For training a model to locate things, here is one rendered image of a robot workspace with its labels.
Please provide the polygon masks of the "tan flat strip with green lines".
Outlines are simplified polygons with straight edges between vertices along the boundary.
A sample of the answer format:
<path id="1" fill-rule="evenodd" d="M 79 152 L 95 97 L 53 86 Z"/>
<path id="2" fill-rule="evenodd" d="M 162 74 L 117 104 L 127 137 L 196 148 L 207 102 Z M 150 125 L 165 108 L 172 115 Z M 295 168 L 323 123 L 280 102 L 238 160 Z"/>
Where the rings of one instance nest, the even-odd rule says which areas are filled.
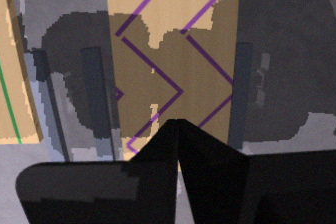
<path id="1" fill-rule="evenodd" d="M 0 0 L 0 144 L 40 144 L 44 136 L 14 2 Z"/>

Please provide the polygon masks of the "tan strip with purple zigzag pattern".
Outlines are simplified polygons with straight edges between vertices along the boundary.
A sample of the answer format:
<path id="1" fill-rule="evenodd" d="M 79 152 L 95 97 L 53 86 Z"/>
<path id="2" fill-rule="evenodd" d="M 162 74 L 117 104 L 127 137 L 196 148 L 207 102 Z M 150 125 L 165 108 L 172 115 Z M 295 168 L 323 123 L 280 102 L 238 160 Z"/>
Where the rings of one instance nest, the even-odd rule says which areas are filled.
<path id="1" fill-rule="evenodd" d="M 107 0 L 123 158 L 168 119 L 227 145 L 239 0 Z"/>

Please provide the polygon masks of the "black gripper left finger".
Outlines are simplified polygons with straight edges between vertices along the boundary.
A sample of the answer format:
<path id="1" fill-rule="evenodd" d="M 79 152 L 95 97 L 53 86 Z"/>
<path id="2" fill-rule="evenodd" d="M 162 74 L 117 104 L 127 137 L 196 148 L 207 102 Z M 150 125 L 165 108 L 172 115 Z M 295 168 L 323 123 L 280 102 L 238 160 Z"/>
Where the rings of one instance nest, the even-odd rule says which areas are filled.
<path id="1" fill-rule="evenodd" d="M 168 119 L 128 161 L 36 163 L 15 188 L 29 224 L 175 224 L 178 158 Z"/>

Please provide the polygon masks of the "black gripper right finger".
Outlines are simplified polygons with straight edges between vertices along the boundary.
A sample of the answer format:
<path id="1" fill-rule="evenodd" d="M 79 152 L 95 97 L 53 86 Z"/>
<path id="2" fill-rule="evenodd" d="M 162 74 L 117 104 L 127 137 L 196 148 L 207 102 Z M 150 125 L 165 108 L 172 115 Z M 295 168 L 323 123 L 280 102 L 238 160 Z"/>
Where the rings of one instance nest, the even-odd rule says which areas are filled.
<path id="1" fill-rule="evenodd" d="M 336 188 L 336 149 L 246 155 L 186 119 L 176 121 L 194 224 L 253 224 L 265 195 Z"/>

